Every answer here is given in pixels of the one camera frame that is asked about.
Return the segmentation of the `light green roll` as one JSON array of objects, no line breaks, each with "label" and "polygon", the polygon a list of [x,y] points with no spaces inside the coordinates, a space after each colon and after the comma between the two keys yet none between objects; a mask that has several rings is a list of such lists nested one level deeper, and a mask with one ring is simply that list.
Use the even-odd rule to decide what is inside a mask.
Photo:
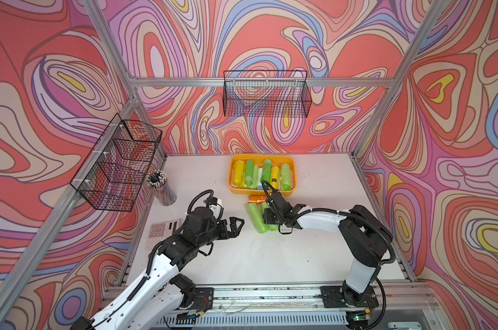
[{"label": "light green roll", "polygon": [[[269,207],[269,205],[266,202],[263,202],[263,203],[260,204],[260,210],[261,210],[262,217],[265,217],[265,212],[269,208],[270,207]],[[265,225],[267,225],[268,230],[271,231],[271,232],[278,231],[278,229],[279,229],[278,225],[275,225],[275,224],[267,224],[267,223],[265,223]]]},{"label": "light green roll", "polygon": [[264,234],[269,231],[268,226],[264,222],[263,215],[261,214],[261,211],[256,203],[249,203],[246,206],[246,210],[259,234]]},{"label": "light green roll", "polygon": [[284,163],[280,168],[280,188],[282,191],[291,191],[292,175],[290,165]]},{"label": "light green roll", "polygon": [[250,189],[257,190],[258,185],[259,185],[259,166],[254,165],[254,167],[253,167],[253,181],[252,181],[252,184],[250,185]]}]

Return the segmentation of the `green yellow trash bag roll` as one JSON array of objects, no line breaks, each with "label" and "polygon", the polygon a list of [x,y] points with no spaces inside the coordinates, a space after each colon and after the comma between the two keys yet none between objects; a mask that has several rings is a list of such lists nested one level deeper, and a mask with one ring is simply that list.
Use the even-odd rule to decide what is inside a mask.
[{"label": "green yellow trash bag roll", "polygon": [[278,190],[279,189],[279,176],[280,176],[280,167],[273,166],[270,172],[270,184],[272,188]]}]

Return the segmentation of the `green roll with label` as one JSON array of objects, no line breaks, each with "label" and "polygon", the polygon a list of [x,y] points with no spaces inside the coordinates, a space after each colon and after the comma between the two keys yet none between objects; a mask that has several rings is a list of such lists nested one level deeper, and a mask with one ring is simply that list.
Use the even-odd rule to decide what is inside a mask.
[{"label": "green roll with label", "polygon": [[262,166],[261,182],[264,181],[270,182],[271,170],[272,170],[272,160],[265,159]]}]

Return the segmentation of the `orange plastic storage box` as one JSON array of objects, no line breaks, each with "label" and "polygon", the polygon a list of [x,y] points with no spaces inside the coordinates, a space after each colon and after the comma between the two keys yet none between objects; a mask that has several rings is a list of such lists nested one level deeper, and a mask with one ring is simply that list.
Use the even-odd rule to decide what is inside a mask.
[{"label": "orange plastic storage box", "polygon": [[[257,190],[253,190],[250,188],[247,188],[246,185],[243,188],[237,188],[233,185],[233,166],[234,163],[237,160],[242,160],[245,162],[247,160],[253,160],[254,165],[259,166],[259,185],[257,187]],[[228,173],[228,179],[227,183],[232,191],[232,193],[238,194],[238,195],[265,195],[265,188],[262,187],[261,184],[261,174],[262,174],[262,166],[264,163],[265,159],[271,159],[272,160],[272,166],[279,166],[281,168],[281,165],[284,163],[287,163],[290,165],[291,168],[291,175],[292,175],[292,189],[291,191],[282,191],[280,188],[280,182],[279,182],[279,189],[278,191],[284,196],[284,197],[289,197],[293,192],[297,189],[297,177],[296,177],[296,165],[295,162],[292,158],[288,157],[287,155],[265,155],[265,154],[237,154],[232,157],[231,159],[231,164],[230,164],[230,169]]]}]

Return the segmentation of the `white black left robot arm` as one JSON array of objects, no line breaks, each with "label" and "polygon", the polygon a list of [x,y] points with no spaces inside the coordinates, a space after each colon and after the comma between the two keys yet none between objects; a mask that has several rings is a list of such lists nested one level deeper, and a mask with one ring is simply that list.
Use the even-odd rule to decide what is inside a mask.
[{"label": "white black left robot arm", "polygon": [[245,224],[243,219],[221,219],[223,207],[197,207],[172,236],[157,243],[149,254],[142,275],[92,318],[79,317],[71,329],[147,329],[179,307],[190,307],[195,298],[195,283],[181,270],[201,247],[213,247],[217,240],[234,239]]}]

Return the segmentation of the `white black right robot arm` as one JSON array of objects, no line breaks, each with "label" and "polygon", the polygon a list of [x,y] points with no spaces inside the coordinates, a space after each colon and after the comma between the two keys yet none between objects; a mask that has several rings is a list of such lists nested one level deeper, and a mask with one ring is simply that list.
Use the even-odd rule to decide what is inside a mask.
[{"label": "white black right robot arm", "polygon": [[339,289],[339,304],[359,307],[383,265],[396,260],[393,235],[366,207],[349,210],[292,206],[276,190],[265,194],[269,208],[264,212],[267,224],[291,230],[321,230],[339,233],[354,258],[347,278]]}]

